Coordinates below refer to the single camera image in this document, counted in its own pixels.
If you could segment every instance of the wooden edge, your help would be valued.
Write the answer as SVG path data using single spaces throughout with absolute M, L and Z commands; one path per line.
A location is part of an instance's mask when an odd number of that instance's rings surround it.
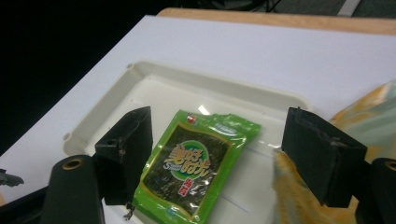
M 162 10 L 157 16 L 205 21 L 241 22 L 366 34 L 396 35 L 396 20 L 390 19 L 306 16 L 172 7 Z

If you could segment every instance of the plastic tray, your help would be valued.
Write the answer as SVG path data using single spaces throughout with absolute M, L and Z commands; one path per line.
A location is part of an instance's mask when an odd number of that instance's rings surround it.
M 154 62 L 130 64 L 78 126 L 64 137 L 68 155 L 94 153 L 94 144 L 128 111 L 151 106 L 156 144 L 179 109 L 234 113 L 262 125 L 229 176 L 208 223 L 268 223 L 276 195 L 272 189 L 273 149 L 282 141 L 290 106 L 311 110 L 295 94 L 264 89 L 209 74 Z M 138 211 L 134 223 L 149 223 Z

